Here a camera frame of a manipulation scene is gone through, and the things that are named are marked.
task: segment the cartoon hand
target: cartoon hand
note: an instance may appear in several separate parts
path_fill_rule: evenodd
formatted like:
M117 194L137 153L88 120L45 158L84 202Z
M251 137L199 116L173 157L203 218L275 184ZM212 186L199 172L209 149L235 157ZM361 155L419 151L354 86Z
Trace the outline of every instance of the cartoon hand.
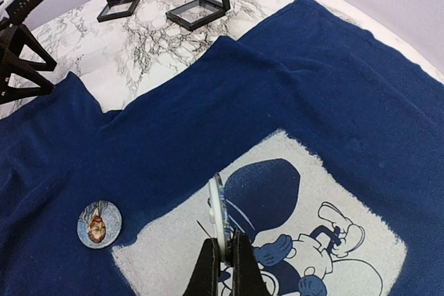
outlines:
M290 253L293 239L289 235L280 235L276 242L255 248L257 261L264 266L273 266L281 262Z
M300 296L327 296L324 282L316 275L307 275L299 280Z

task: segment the black display stand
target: black display stand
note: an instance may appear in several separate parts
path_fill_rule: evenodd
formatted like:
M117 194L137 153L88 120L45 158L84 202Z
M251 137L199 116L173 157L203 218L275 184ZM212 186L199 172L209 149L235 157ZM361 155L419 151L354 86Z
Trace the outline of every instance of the black display stand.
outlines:
M230 9L230 0L193 0L166 12L166 18L193 31L220 17Z
M139 0L106 0L107 4L97 17L97 21L109 21L133 15Z
M20 59L20 53L25 45L39 55L44 62ZM54 84L37 71L53 71L56 65L57 62L43 49L25 25L9 26L0 31L0 104L50 94ZM11 87L9 80L12 74L32 81L39 87Z

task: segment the round coin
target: round coin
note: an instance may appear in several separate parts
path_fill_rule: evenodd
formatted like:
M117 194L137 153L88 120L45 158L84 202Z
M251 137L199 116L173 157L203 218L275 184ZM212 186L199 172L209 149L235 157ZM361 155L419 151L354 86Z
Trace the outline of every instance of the round coin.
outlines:
M113 243L120 233L122 217L116 205L105 200L89 204L77 221L80 241L92 249L102 249Z
M231 230L228 223L227 207L221 176L217 173L208 182L210 189L210 222L213 224L217 243L221 251L221 261L229 263Z

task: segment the blue towel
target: blue towel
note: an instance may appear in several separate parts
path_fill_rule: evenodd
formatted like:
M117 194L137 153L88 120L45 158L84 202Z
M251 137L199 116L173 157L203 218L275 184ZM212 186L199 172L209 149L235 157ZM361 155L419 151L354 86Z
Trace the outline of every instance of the blue towel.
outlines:
M248 232L279 295L333 295L344 280L331 277L343 264L350 286L373 288L370 296L440 295L443 103L442 84L418 65L312 0L296 0L239 42L220 37L198 62L122 112L102 114L69 74L52 95L0 121L0 291L133 295L111 250L78 240L83 208L115 203L123 217L115 245L128 247L215 172L278 138L284 149L306 149L306 164L318 156L316 170L332 183L332 199L315 207L323 223L301 221L300 232L259 243L293 211L310 209L301 198L315 202L322 191L315 181L310 188L306 166L290 157L249 158L229 172L230 217ZM290 184L297 184L293 191ZM341 198L356 210L347 211ZM305 269L303 247L319 255ZM357 277L353 268L362 263L369 273Z

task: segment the navy blue cloth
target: navy blue cloth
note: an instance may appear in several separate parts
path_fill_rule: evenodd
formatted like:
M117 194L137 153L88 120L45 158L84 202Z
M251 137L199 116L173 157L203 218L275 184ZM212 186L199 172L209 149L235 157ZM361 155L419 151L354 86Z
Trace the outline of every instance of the navy blue cloth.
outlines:
M288 5L240 42L220 37L122 112L103 115L70 75L54 95L0 121L0 291L132 295L110 251L78 240L82 209L115 203L123 216L115 244L131 244L284 129L407 244L391 295L440 295L443 105L442 84L312 0ZM32 168L34 160L48 171Z

